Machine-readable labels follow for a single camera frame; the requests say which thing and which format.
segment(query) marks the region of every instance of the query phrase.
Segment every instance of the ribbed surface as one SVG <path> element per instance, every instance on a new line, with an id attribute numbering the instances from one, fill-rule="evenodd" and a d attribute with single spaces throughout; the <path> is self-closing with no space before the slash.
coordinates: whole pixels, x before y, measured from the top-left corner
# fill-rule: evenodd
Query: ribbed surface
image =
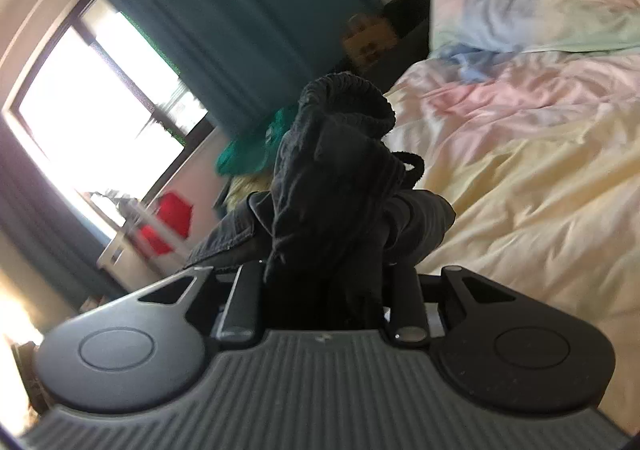
<path id="1" fill-rule="evenodd" d="M 592 411 L 527 420 L 484 410 L 426 354 L 358 331 L 273 332 L 220 354 L 172 404 L 129 417 L 58 408 L 24 441 L 43 450 L 617 450 L 626 438 Z"/>

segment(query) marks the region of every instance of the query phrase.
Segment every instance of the blue fabric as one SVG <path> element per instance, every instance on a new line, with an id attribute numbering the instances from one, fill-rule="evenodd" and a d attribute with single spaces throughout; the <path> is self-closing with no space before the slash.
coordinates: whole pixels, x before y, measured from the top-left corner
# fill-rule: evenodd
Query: blue fabric
<path id="1" fill-rule="evenodd" d="M 515 52 L 482 51 L 466 45 L 444 46 L 433 53 L 434 58 L 442 58 L 460 66 L 460 80 L 463 83 L 484 83 L 493 79 L 491 67 L 506 62 Z"/>
<path id="2" fill-rule="evenodd" d="M 96 262 L 108 238 L 66 200 L 34 165 L 0 119 L 0 230 L 47 283 L 79 309 L 88 297 L 124 290 Z"/>
<path id="3" fill-rule="evenodd" d="M 340 37 L 355 13 L 380 0 L 110 0 L 135 20 L 235 138 L 343 56 Z"/>

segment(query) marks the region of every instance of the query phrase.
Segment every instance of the pastel bedding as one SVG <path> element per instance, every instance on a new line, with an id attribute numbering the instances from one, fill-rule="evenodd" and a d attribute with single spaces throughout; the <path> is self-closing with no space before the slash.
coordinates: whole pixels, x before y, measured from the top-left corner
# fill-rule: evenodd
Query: pastel bedding
<path id="1" fill-rule="evenodd" d="M 419 270 L 461 264 L 595 324 L 617 358 L 601 408 L 637 432 L 640 0 L 531 1 L 434 0 L 439 49 L 387 94 L 385 141 L 458 214 Z"/>

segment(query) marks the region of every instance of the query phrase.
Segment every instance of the curtain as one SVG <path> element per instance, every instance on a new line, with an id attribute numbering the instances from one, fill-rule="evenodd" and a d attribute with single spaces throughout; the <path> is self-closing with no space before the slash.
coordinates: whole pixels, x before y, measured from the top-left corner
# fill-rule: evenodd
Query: curtain
<path id="1" fill-rule="evenodd" d="M 96 266 L 108 238 L 78 215 L 0 118 L 0 229 L 76 310 L 90 296 L 124 295 Z"/>
<path id="2" fill-rule="evenodd" d="M 304 85 L 343 56 L 340 36 L 355 13 L 380 0 L 110 0 L 137 22 L 236 137 L 294 104 Z"/>

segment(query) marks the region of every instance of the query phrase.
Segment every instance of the wrinkled bed sheet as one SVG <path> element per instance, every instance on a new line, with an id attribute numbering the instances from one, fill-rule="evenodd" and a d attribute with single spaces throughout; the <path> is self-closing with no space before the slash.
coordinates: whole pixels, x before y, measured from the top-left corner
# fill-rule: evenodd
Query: wrinkled bed sheet
<path id="1" fill-rule="evenodd" d="M 616 350 L 603 411 L 640 429 L 640 53 L 526 52 L 463 83 L 413 65 L 387 94 L 392 150 L 458 218 L 418 269 L 461 264 L 599 327 Z"/>

